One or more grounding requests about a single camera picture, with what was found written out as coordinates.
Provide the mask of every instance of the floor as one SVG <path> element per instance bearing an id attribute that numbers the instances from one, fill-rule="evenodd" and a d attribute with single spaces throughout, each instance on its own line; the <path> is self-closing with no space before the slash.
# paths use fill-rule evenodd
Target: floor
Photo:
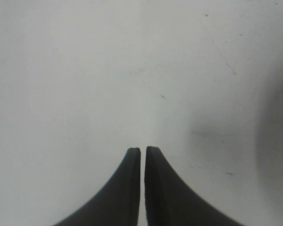
<path id="1" fill-rule="evenodd" d="M 0 1 L 0 226 L 57 223 L 131 146 L 143 176 L 148 145 L 283 226 L 283 0 Z"/>

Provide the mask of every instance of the gray surface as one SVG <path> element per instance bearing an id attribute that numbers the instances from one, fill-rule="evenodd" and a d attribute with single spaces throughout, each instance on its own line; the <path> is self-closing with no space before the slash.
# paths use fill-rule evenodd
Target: gray surface
<path id="1" fill-rule="evenodd" d="M 0 226 L 56 223 L 147 145 L 283 225 L 283 0 L 0 1 Z"/>

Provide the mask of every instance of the white floor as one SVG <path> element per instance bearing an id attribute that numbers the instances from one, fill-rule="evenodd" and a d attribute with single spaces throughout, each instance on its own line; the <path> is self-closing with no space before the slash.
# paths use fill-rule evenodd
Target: white floor
<path id="1" fill-rule="evenodd" d="M 283 226 L 283 0 L 0 1 L 0 226 L 57 223 L 147 145 Z"/>

